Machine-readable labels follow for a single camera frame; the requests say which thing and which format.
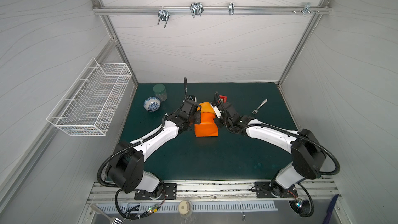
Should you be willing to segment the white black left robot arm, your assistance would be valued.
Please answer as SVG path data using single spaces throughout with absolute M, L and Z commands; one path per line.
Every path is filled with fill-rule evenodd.
M 145 136 L 130 143 L 119 143 L 97 171 L 97 181 L 108 188 L 118 188 L 129 194 L 146 191 L 152 198 L 158 198 L 164 182 L 144 170 L 146 160 L 166 142 L 201 120 L 201 110 L 186 115 L 182 111 L 164 116 L 162 123 Z

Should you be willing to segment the orange wrapping paper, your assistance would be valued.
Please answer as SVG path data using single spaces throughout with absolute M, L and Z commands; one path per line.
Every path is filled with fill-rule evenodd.
M 197 138 L 217 137 L 219 135 L 219 128 L 214 123 L 217 115 L 209 102 L 200 103 L 201 108 L 201 123 L 194 125 L 194 132 Z

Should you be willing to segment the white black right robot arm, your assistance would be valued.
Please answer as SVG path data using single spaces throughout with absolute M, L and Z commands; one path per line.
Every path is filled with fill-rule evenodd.
M 214 122 L 226 127 L 233 134 L 247 136 L 277 146 L 292 157 L 286 167 L 280 169 L 264 190 L 281 198 L 296 183 L 316 179 L 321 175 L 336 175 L 341 166 L 337 158 L 319 144 L 310 130 L 290 131 L 251 116 L 241 116 L 229 103 L 215 100 L 210 104 L 215 111 Z

